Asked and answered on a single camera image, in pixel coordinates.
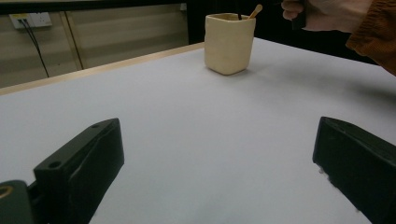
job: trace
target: white table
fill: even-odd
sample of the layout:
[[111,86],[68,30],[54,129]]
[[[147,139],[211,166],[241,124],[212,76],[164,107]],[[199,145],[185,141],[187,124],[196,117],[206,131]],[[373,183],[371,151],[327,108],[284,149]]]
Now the white table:
[[363,224],[312,162],[321,116],[396,145],[396,77],[254,40],[231,77],[196,49],[0,96],[0,181],[95,122],[119,118],[125,165],[93,223]]

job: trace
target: wooden table edge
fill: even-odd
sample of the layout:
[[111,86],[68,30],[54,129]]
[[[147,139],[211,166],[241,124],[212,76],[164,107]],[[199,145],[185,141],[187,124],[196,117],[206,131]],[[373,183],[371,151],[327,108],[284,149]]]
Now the wooden table edge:
[[116,62],[116,63],[100,65],[97,67],[88,68],[88,69],[84,69],[81,71],[68,73],[65,75],[50,77],[50,78],[46,78],[46,79],[40,79],[37,81],[22,83],[22,84],[10,86],[10,87],[4,87],[4,88],[0,89],[0,95],[10,94],[10,93],[17,92],[17,91],[25,91],[25,90],[29,90],[32,88],[46,86],[46,85],[50,85],[53,83],[67,81],[67,80],[71,80],[71,79],[75,79],[75,78],[79,78],[79,77],[87,77],[87,76],[95,75],[95,74],[102,73],[102,72],[112,70],[112,69],[130,66],[130,65],[134,65],[134,64],[138,64],[138,63],[146,63],[149,61],[158,60],[158,59],[165,58],[168,56],[177,55],[180,53],[185,53],[185,52],[196,50],[196,49],[202,49],[203,47],[204,47],[204,43],[188,45],[188,46],[184,46],[184,47],[180,47],[180,48],[176,48],[176,49],[169,49],[169,50],[152,53],[152,54],[148,54],[148,55],[144,55],[144,56],[140,56],[140,57],[136,57],[136,58],[132,58],[132,59],[127,59],[127,60]]

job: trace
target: cable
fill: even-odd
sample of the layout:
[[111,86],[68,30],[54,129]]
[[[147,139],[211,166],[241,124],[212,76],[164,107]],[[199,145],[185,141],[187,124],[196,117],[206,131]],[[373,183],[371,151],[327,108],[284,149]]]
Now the cable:
[[46,70],[47,77],[50,77],[49,72],[47,70],[47,66],[44,63],[43,56],[41,55],[40,47],[38,46],[37,39],[35,39],[35,34],[33,33],[32,27],[30,27],[29,22],[27,20],[19,20],[19,22],[23,25],[26,32],[32,39],[33,43],[35,44],[35,49],[37,49],[38,56],[40,57],[41,63],[43,64],[44,70]]

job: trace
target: ceramic cup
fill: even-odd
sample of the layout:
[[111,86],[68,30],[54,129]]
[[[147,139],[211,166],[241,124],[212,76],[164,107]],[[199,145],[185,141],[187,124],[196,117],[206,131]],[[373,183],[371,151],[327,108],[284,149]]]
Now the ceramic cup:
[[208,68],[231,75],[248,67],[256,19],[233,13],[205,18],[205,64]]

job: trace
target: person's hand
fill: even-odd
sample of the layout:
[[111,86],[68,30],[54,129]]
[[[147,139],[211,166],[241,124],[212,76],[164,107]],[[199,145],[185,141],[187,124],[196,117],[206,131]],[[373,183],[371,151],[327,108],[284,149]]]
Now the person's hand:
[[363,21],[373,0],[284,0],[283,17],[293,20],[303,11],[306,13],[305,30],[346,33],[355,31]]

